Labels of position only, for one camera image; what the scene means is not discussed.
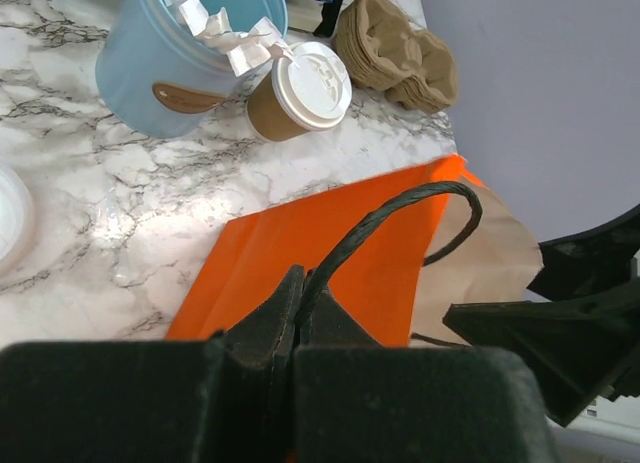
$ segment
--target blue container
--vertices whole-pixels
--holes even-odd
[[[235,31],[268,16],[284,35],[284,0],[200,0],[227,9]],[[225,55],[197,41],[162,0],[123,0],[96,63],[100,96],[127,126],[157,138],[198,127],[249,73],[236,77]]]

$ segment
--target brown paper cup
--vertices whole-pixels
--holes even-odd
[[[247,103],[247,114],[258,134],[270,141],[285,141],[309,131],[289,118],[278,103],[273,91],[271,73],[265,76],[251,93]]]
[[[295,61],[276,60],[247,103],[250,124],[270,141],[334,128],[351,103],[349,75],[335,52],[317,42],[291,49]]]

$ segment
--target marble countertop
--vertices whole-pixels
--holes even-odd
[[[455,152],[446,115],[361,90],[338,128],[260,142],[256,78],[187,137],[136,133],[94,81],[118,2],[0,0],[0,161],[37,212],[31,253],[0,278],[0,347],[161,338],[229,219]],[[424,25],[420,0],[396,2]]]

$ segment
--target gray wall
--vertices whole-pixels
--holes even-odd
[[[640,203],[640,0],[422,0],[470,168],[536,236]]]

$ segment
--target brown paper bag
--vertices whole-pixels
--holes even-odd
[[[476,231],[456,251],[427,267],[418,277],[411,332],[451,343],[466,342],[442,323],[452,304],[521,301],[542,269],[542,255],[531,231],[516,220],[488,188],[465,178],[484,209]],[[428,254],[444,246],[469,220],[469,205],[450,198]],[[411,346],[433,346],[411,341]]]

